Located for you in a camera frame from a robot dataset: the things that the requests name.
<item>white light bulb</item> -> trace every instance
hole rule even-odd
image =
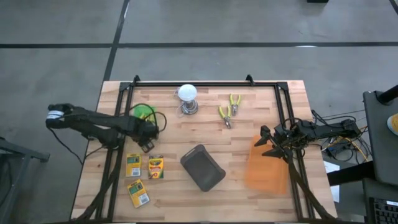
[[[178,89],[178,97],[182,101],[192,101],[195,99],[195,97],[197,97],[197,94],[197,89],[191,84],[182,85]]]

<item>yellow crayon box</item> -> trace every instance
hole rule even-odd
[[[149,202],[147,191],[145,190],[144,184],[141,180],[136,180],[132,184],[127,186],[129,191],[132,204],[134,208],[138,208],[141,205]]]
[[[141,155],[127,154],[126,177],[141,176]]]
[[[149,156],[148,166],[150,179],[163,179],[163,156]]]

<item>gray floor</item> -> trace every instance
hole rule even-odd
[[[0,44],[111,43],[122,3],[0,0]],[[121,42],[398,41],[396,21],[388,0],[132,0]],[[51,153],[30,166],[15,223],[68,219],[81,167],[46,130],[47,106],[95,109],[109,51],[0,49],[0,136]],[[328,115],[361,110],[363,91],[397,84],[396,58],[398,47],[119,49],[111,80],[302,79],[311,107]],[[78,133],[59,136],[84,154]]]

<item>wooden table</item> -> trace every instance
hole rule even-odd
[[[119,83],[104,82],[97,111],[114,114]],[[312,119],[304,82],[288,81],[288,84],[295,117]],[[167,117],[167,129],[160,134],[155,148],[149,153],[165,157],[164,179],[148,180],[148,155],[143,154],[130,138],[126,138],[114,222],[296,221],[290,183],[288,194],[278,196],[247,189],[243,181],[252,137],[259,134],[261,125],[274,127],[279,124],[273,88],[199,87],[198,113],[182,118],[176,115],[180,102],[174,97],[174,91],[175,88],[171,87],[134,89],[132,105],[147,103]],[[229,104],[230,93],[242,95],[238,115],[232,119],[233,129],[227,129],[218,114],[219,105]],[[161,116],[158,123],[160,127],[164,125]],[[180,158],[197,144],[205,145],[214,160],[226,171],[226,177],[209,192],[201,192],[180,165]],[[99,146],[99,142],[90,142],[87,153]],[[126,187],[136,179],[125,177],[126,153],[132,152],[143,156],[141,180],[150,197],[150,202],[140,208],[133,207]],[[105,157],[106,150],[102,149],[85,161],[72,218],[79,216],[98,193]],[[306,148],[304,161],[311,190],[328,212],[336,216],[319,147]],[[300,199],[306,213],[302,192]],[[105,199],[104,209],[108,207],[107,201],[108,198]]]

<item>yellow-handled pliers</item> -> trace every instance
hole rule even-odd
[[[225,125],[227,126],[228,129],[232,128],[232,124],[231,124],[231,107],[227,106],[228,109],[228,115],[225,116],[222,107],[218,107],[218,112],[220,112],[221,118],[224,119]]]
[[[231,106],[232,106],[232,116],[235,116],[236,112],[238,112],[239,103],[241,102],[241,95],[240,94],[238,95],[238,100],[236,103],[234,102],[233,97],[234,97],[233,94],[229,95],[229,102],[231,103]]]

